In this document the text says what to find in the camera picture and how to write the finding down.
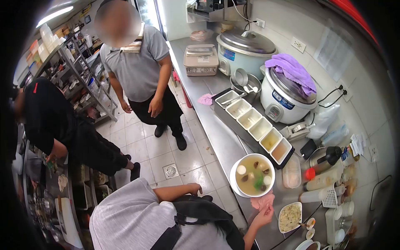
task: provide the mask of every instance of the person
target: person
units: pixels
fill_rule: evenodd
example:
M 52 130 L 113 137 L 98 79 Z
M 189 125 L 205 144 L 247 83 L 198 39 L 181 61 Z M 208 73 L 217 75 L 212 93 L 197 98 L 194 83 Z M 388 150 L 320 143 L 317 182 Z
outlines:
M 14 101 L 16 120 L 24 123 L 26 137 L 48 155 L 47 162 L 73 157 L 81 164 L 112 176 L 121 168 L 138 176 L 140 164 L 130 161 L 89 122 L 78 116 L 62 91 L 44 77 L 21 89 Z
M 130 27 L 126 25 L 129 19 L 121 18 L 129 12 L 125 4 L 128 3 L 121 0 L 105 0 L 100 4 L 96 19 L 100 20 L 103 33 L 108 32 L 109 36 L 117 36 L 116 31 L 126 33 L 121 30 Z M 133 111 L 146 124 L 157 125 L 156 137 L 162 136 L 169 126 L 178 148 L 185 150 L 186 140 L 180 122 L 183 112 L 168 87 L 172 70 L 168 45 L 155 27 L 142 23 L 140 32 L 138 44 L 132 45 L 136 47 L 128 52 L 104 43 L 100 48 L 104 68 L 122 109 L 126 113 Z M 124 100 L 124 92 L 129 104 Z
M 198 192 L 202 194 L 197 183 L 152 189 L 144 178 L 130 182 L 93 210 L 89 229 L 94 249 L 249 250 L 258 229 L 272 220 L 269 206 L 243 236 L 230 214 L 211 196 L 196 197 Z

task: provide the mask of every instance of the stainless steel counter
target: stainless steel counter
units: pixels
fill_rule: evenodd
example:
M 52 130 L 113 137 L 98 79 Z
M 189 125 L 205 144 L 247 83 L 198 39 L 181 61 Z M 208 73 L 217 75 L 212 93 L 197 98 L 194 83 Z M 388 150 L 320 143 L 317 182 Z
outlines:
M 215 154 L 222 166 L 222 169 L 229 179 L 229 173 L 236 161 L 243 156 L 252 153 L 251 149 L 244 143 L 240 138 L 228 127 L 222 120 L 215 115 L 212 110 L 212 106 L 203 105 L 197 102 L 197 100 L 204 94 L 218 94 L 219 92 L 230 88 L 229 77 L 222 74 L 220 71 L 215 76 L 187 76 L 186 69 L 183 65 L 184 51 L 190 44 L 215 44 L 215 36 L 209 41 L 198 42 L 192 41 L 189 37 L 177 39 L 167 42 L 170 47 L 170 55 L 174 69 L 176 70 L 182 87 L 184 88 L 190 103 L 194 107 L 196 114 L 206 132 L 208 139 L 215 151 Z M 259 100 L 253 103 L 253 106 L 261 113 L 264 113 Z M 281 123 L 273 123 L 277 129 L 282 129 L 285 125 Z M 298 140 L 292 143 L 295 152 L 299 154 L 299 149 L 307 142 L 306 139 Z M 308 162 L 302 164 L 302 173 L 308 168 Z M 298 201 L 299 195 L 303 192 L 302 185 L 295 189 L 285 188 L 282 180 L 282 170 L 276 170 L 276 180 L 273 186 L 273 193 L 275 195 L 274 210 L 275 216 L 271 223 L 261 228 L 256 236 L 256 242 L 260 249 L 272 249 L 287 239 L 292 234 L 299 235 L 297 232 L 301 228 L 291 231 L 286 234 L 281 234 L 278 229 L 278 214 L 280 210 L 287 204 Z M 239 207 L 242 210 L 248 224 L 250 224 L 258 214 L 258 210 L 254 209 L 250 203 L 249 198 L 241 197 L 235 194 L 235 197 L 239 203 Z M 303 204 L 303 221 L 307 221 L 308 218 L 318 209 L 320 206 L 319 202 L 304 203 Z M 323 219 L 325 220 L 325 208 L 323 212 Z

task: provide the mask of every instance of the black shoe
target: black shoe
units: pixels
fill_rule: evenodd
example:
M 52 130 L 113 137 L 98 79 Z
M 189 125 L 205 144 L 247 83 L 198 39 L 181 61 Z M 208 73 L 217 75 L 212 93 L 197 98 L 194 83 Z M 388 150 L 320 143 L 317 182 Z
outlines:
M 202 197 L 205 200 L 208 200 L 209 202 L 212 202 L 212 196 L 211 195 L 205 195 Z
M 130 171 L 130 181 L 134 181 L 140 176 L 140 163 L 135 162 L 133 164 L 133 169 Z
M 180 134 L 179 136 L 175 137 L 175 139 L 176 139 L 176 145 L 178 146 L 179 150 L 181 151 L 185 150 L 187 143 L 183 135 Z
M 154 136 L 157 138 L 162 136 L 162 133 L 164 133 L 166 128 L 166 125 L 157 125 L 156 130 L 154 131 Z

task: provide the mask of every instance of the black shirt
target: black shirt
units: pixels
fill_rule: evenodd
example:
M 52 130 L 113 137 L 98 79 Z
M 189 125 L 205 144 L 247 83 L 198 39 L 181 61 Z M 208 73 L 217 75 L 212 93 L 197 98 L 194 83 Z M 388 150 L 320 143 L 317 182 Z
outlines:
M 76 132 L 76 113 L 62 92 L 48 79 L 39 77 L 24 93 L 25 131 L 30 142 L 47 155 L 54 139 L 69 150 Z

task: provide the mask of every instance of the electrical outlet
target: electrical outlet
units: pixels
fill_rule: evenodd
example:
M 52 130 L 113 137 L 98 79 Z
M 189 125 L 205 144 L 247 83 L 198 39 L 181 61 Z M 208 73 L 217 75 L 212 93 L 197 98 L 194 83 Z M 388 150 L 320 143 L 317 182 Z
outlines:
M 265 21 L 264 20 L 261 20 L 261 19 L 259 19 L 259 18 L 256 18 L 256 25 L 257 26 L 260 26 L 261 28 L 265 28 Z
M 306 49 L 306 45 L 295 37 L 292 37 L 292 41 L 290 44 L 301 53 L 304 53 L 304 50 Z
M 347 91 L 346 95 L 343 95 L 343 98 L 346 102 L 350 101 L 350 98 L 353 96 L 353 92 L 350 90 L 350 88 L 344 83 L 344 81 L 342 79 L 339 79 L 338 83 L 337 83 L 337 88 L 342 85 L 343 89 L 340 90 L 341 92 L 343 92 L 344 90 Z
M 379 161 L 379 152 L 378 148 L 376 147 L 376 144 L 372 144 L 371 146 L 368 147 L 368 149 L 370 150 L 371 161 L 372 162 Z

